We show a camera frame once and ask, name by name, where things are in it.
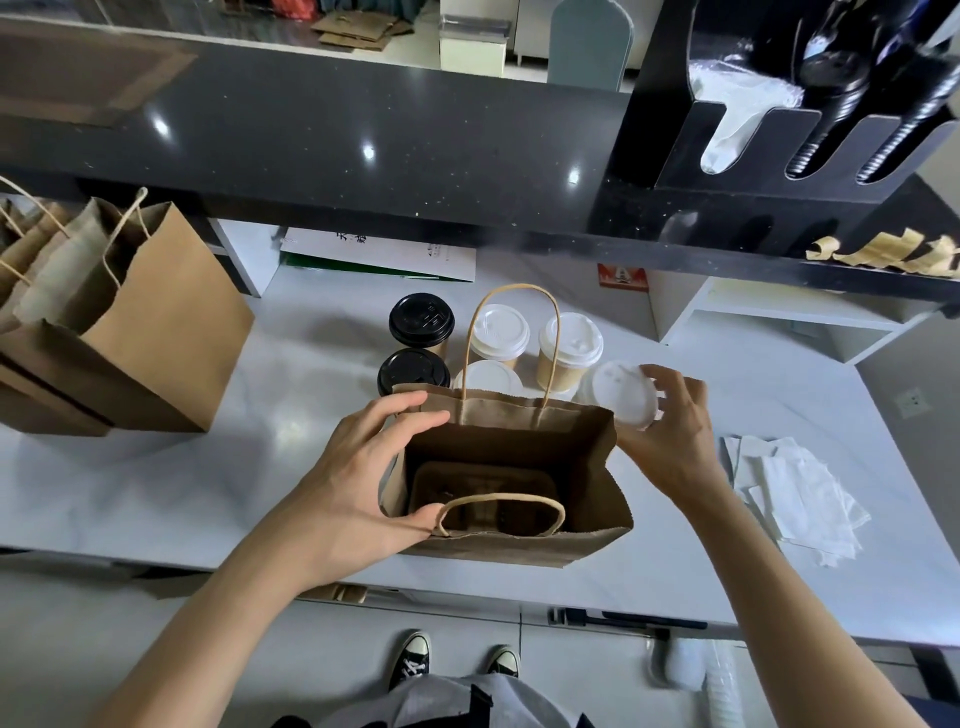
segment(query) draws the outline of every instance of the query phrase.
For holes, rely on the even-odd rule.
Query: sneaker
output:
[[[510,675],[511,677],[520,676],[520,658],[512,647],[500,646],[490,658],[490,664],[487,667],[487,674],[493,675],[500,673]]]
[[[405,680],[430,674],[430,638],[414,632],[400,649],[394,671],[390,673],[390,690]]]

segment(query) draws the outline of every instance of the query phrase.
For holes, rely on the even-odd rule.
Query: electrical outlet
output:
[[[913,389],[906,390],[906,392],[900,392],[894,397],[894,404],[900,410],[900,416],[905,420],[909,420],[911,417],[916,417],[917,415],[922,415],[924,412],[929,412],[932,409],[929,402],[926,401],[926,397],[924,397],[924,393],[920,387],[914,387]]]

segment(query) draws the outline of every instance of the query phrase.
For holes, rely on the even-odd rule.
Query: stack of napkins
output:
[[[812,452],[790,437],[773,442],[725,437],[724,444],[733,488],[756,509],[773,538],[811,549],[820,566],[856,558],[862,546],[853,532],[870,514]]]

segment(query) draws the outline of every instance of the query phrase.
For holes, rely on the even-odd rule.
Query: cup lid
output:
[[[523,314],[503,303],[488,303],[473,325],[470,348],[486,359],[516,359],[530,343],[530,325]]]
[[[453,379],[453,389],[463,387],[464,373]],[[517,373],[506,364],[493,359],[474,361],[467,367],[467,388],[487,392],[502,392],[505,395],[523,396],[523,382]]]
[[[390,333],[408,347],[435,347],[453,333],[453,326],[450,306],[432,293],[404,296],[390,312]]]
[[[380,365],[376,376],[376,389],[380,397],[394,391],[395,384],[450,385],[450,371],[444,361],[425,349],[401,349],[390,354]]]
[[[588,404],[611,410],[625,425],[646,427],[657,416],[657,387],[633,364],[606,361],[594,367],[578,394]]]
[[[567,311],[560,314],[560,349],[557,361],[566,367],[591,367],[600,361],[603,354],[603,334],[582,313]],[[550,319],[540,330],[540,351],[546,357],[553,356],[557,345],[557,317]]]

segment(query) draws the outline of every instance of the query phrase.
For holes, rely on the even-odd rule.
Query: white shelf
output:
[[[843,294],[754,280],[713,279],[700,310],[895,331],[903,322]]]
[[[820,325],[840,361],[856,364],[933,314],[936,303],[834,293],[754,280],[647,271],[650,306],[669,344],[698,311]]]

